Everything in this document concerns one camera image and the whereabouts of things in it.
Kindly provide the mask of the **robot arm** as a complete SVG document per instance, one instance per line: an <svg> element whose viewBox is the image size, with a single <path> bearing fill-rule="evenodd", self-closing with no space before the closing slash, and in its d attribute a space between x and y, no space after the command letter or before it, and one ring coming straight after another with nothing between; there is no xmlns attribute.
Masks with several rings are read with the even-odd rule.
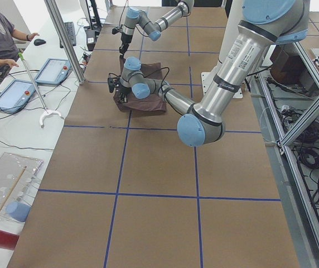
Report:
<svg viewBox="0 0 319 268"><path fill-rule="evenodd" d="M307 36L309 1L233 1L229 20L235 26L227 30L236 37L220 67L212 72L212 80L200 102L181 95L164 80L146 78L138 58L125 60L118 79L123 94L138 99L152 94L168 103L180 119L177 133L180 140L192 147L222 138L225 124L222 113L242 82L262 62L264 51L271 45L301 41Z"/></svg>
<svg viewBox="0 0 319 268"><path fill-rule="evenodd" d="M147 34L152 41L157 41L161 33L169 28L177 20L189 16L195 1L179 1L177 6L167 12L165 15L152 22L144 10L135 7L129 7L126 13L125 21L122 25L112 29L112 34L121 33L121 46L119 52L124 55L132 42L136 26Z"/></svg>

